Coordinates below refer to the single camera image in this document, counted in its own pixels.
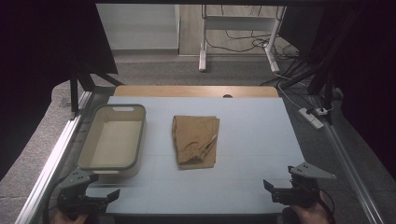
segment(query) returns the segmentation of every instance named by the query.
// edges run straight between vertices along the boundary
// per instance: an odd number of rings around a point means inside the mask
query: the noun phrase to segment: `metal frame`
[[[114,77],[111,77],[106,73],[97,72],[96,75],[106,80],[110,84],[113,84],[116,87],[124,85],[122,82],[116,80]],[[84,91],[93,91],[95,89],[95,83],[93,82],[93,79],[90,74],[76,71],[76,73],[73,73],[71,75],[70,98],[71,98],[72,112],[75,113],[74,116],[76,116],[78,112],[78,83],[81,85]]]
[[[320,102],[318,101],[318,97],[309,96],[309,100],[315,107],[320,107]],[[359,201],[361,202],[361,207],[363,208],[366,216],[370,220],[370,223],[374,224],[383,224],[385,223],[382,218],[381,213],[379,212],[378,207],[376,206],[373,197],[370,194],[370,191],[365,186],[361,177],[359,176],[358,171],[353,165],[352,160],[349,158],[347,154],[346,147],[338,136],[337,131],[334,129],[334,126],[329,124],[329,122],[323,122],[325,127],[325,132],[332,143],[332,148],[334,149],[335,154],[338,157],[344,171],[346,172],[346,176],[349,179],[350,185],[356,191]]]
[[[243,30],[243,31],[272,31],[269,43],[264,47],[271,70],[279,73],[272,48],[277,33],[282,23],[286,7],[278,7],[277,18],[262,17],[230,17],[230,16],[208,16],[206,5],[202,5],[202,40],[199,54],[199,71],[206,71],[206,30]]]
[[[79,109],[80,112],[76,115],[74,119],[70,119],[67,121],[64,130],[59,137],[55,147],[53,148],[51,154],[49,155],[49,159],[47,160],[43,170],[41,171],[40,176],[35,182],[35,186],[33,187],[29,197],[25,205],[23,206],[17,220],[15,223],[31,223],[34,218],[35,212],[42,201],[45,191],[50,184],[52,177],[58,165],[64,156],[64,152],[67,148],[67,145],[74,133],[77,129],[79,120],[81,119],[81,112],[85,108],[88,100],[90,99],[92,93],[91,92],[83,92],[80,100],[79,100]]]

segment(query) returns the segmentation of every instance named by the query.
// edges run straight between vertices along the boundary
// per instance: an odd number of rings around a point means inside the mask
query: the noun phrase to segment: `aluminum rail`
[[[67,121],[64,130],[61,133],[55,147],[53,148],[49,158],[44,165],[43,170],[41,171],[40,176],[35,182],[35,186],[33,187],[29,197],[25,205],[23,206],[20,214],[15,223],[18,224],[28,224],[32,222],[32,219],[35,216],[35,213],[40,205],[40,202],[43,200],[45,191],[54,176],[54,173],[58,167],[59,162],[64,156],[64,152],[67,148],[67,145],[72,137],[74,131],[76,130],[79,121],[81,119],[81,110],[83,110],[90,99],[92,93],[91,92],[83,92],[81,98],[79,99],[79,108],[80,112],[76,115],[74,119],[70,119]]]
[[[316,97],[309,96],[309,99],[313,103],[315,108],[320,107],[319,106],[320,103],[318,102],[318,99]],[[325,132],[332,143],[334,152],[337,155],[341,165],[343,166],[343,169],[346,172],[346,176],[349,179],[352,188],[356,191],[359,201],[361,202],[361,207],[366,213],[366,216],[368,217],[370,223],[384,224],[385,221],[382,218],[379,209],[376,206],[373,197],[370,194],[370,191],[367,189],[367,187],[361,180],[361,177],[359,176],[358,171],[353,165],[352,160],[349,158],[349,155],[347,154],[346,151],[346,147],[344,146],[337,131],[334,129],[333,125],[330,125],[327,121],[323,122],[323,124],[324,124]]]

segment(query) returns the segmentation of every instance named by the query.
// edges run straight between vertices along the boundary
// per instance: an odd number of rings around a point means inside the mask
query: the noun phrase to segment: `black cable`
[[[254,41],[255,41],[255,40],[252,41],[252,44],[253,44],[253,47],[252,47],[252,48],[250,48],[250,49],[241,49],[241,50],[237,50],[237,49],[227,49],[227,48],[224,48],[224,47],[213,46],[213,45],[211,45],[211,44],[209,43],[209,41],[206,39],[206,43],[207,43],[210,47],[212,47],[212,48],[214,48],[214,49],[225,49],[225,50],[229,50],[229,51],[232,51],[232,52],[238,52],[238,53],[246,52],[246,51],[249,51],[249,50],[252,50],[252,49],[257,48],[258,45],[257,45],[257,46],[254,45]]]
[[[267,45],[268,45],[268,40],[269,39],[266,39],[266,40],[264,40],[264,39],[261,39],[261,38],[257,38],[257,39],[254,39],[252,42],[251,42],[251,44],[253,45],[253,46],[256,46],[256,47],[266,47]]]
[[[287,73],[287,72],[285,72],[284,73],[284,75],[282,76],[282,77],[291,77],[292,75],[295,75],[295,70],[297,69],[297,68],[299,68],[302,64],[304,63],[304,61],[300,61],[298,64],[297,64],[297,66],[295,66],[293,69],[291,69],[291,71],[289,72],[289,73]],[[281,82],[281,81],[283,81],[284,80],[284,78],[281,78],[277,83],[276,83],[276,86],[278,87],[279,86],[279,83]]]
[[[204,5],[201,5],[201,18],[205,18],[204,16]]]
[[[54,208],[57,208],[57,207],[58,207],[58,205],[54,205],[54,206],[52,206],[51,208],[49,208],[49,211],[52,210],[52,209],[54,209]]]
[[[221,16],[224,16],[224,9],[223,9],[223,5],[220,6],[221,7]],[[262,7],[260,7],[259,9],[259,13],[257,14],[257,17],[260,16],[260,12],[262,11]],[[257,37],[266,37],[266,36],[270,36],[270,35],[253,35],[253,31],[251,31],[250,36],[240,36],[240,37],[235,37],[235,36],[230,36],[228,34],[227,30],[224,30],[225,34],[231,38],[231,39],[250,39],[250,38],[257,38]]]
[[[323,200],[321,200],[320,198],[318,199],[318,203],[326,211],[326,213],[328,215],[327,219],[329,219],[329,222],[331,224],[335,224],[334,215],[332,214],[332,211],[330,210],[329,206],[327,206],[327,204],[325,202],[323,202]]]
[[[288,47],[291,47],[291,46],[292,46],[292,44],[288,44],[287,46],[283,47],[283,49],[282,49],[283,55],[289,56],[287,53],[285,53],[285,49]]]
[[[52,195],[53,191],[55,191],[56,187],[65,179],[67,176],[60,178],[59,180],[56,181],[55,184],[53,184],[49,188],[49,195],[47,196],[47,200],[45,201],[44,205],[44,210],[43,210],[43,224],[50,224],[50,196]]]
[[[245,6],[245,8],[249,8],[249,7],[251,7],[251,10],[250,10],[250,13],[248,14],[248,16],[251,16],[251,15],[253,15],[253,12],[254,12],[254,6]]]
[[[287,69],[282,75],[280,75],[280,76],[284,77],[284,76],[289,72],[289,70],[292,68],[292,66],[294,65],[294,63],[295,63],[296,61],[297,61],[297,59],[294,59],[293,62],[291,62],[291,64],[289,65],[288,69]],[[274,77],[273,79],[264,81],[262,84],[260,84],[260,86],[263,86],[264,84],[266,84],[266,83],[268,83],[268,82],[275,81],[275,80],[277,80],[277,79],[279,79],[279,78],[281,78],[281,77]]]
[[[288,90],[288,91],[291,91],[292,93],[294,93],[295,95],[297,95],[297,96],[299,96],[301,99],[303,99],[307,104],[309,104],[309,105],[311,106],[310,109],[314,109],[314,108],[315,108],[311,103],[309,103],[307,100],[305,100],[305,98],[304,98],[300,93],[297,93],[297,92],[292,91],[292,90]]]
[[[328,192],[326,192],[323,189],[320,189],[323,193],[325,193],[327,195],[327,197],[330,199],[330,201],[332,202],[332,215],[334,215],[334,211],[335,211],[335,204],[334,204],[334,200],[332,199],[332,196],[330,196],[330,194]]]
[[[282,49],[283,54],[279,54],[277,52],[277,50],[276,50],[276,46],[274,45],[273,46],[273,48],[274,48],[274,56],[276,56],[278,59],[281,59],[281,60],[288,60],[288,59],[294,59],[294,58],[299,58],[300,57],[299,55],[288,55],[288,54],[285,54],[284,51],[285,51],[286,47],[284,47]]]
[[[297,64],[297,66],[295,66],[289,74],[286,75],[286,77],[292,77],[294,75],[297,75],[299,73],[301,73],[304,69],[306,69],[306,67],[308,67],[308,64],[305,63],[305,65],[303,66],[305,62],[304,61],[300,61],[299,64]]]
[[[279,6],[277,6],[276,7],[276,20],[277,21],[282,21],[282,19],[280,19],[278,16],[277,16],[277,12],[279,11]]]

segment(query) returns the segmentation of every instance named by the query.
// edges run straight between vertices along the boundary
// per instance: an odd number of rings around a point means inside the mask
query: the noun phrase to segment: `beige plastic tray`
[[[137,174],[145,120],[146,109],[142,105],[100,106],[79,155],[78,167],[97,174]]]

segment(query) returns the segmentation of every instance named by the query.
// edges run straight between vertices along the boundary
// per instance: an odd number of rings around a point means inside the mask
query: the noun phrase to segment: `wooden board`
[[[114,96],[279,97],[274,87],[260,86],[118,86]]]

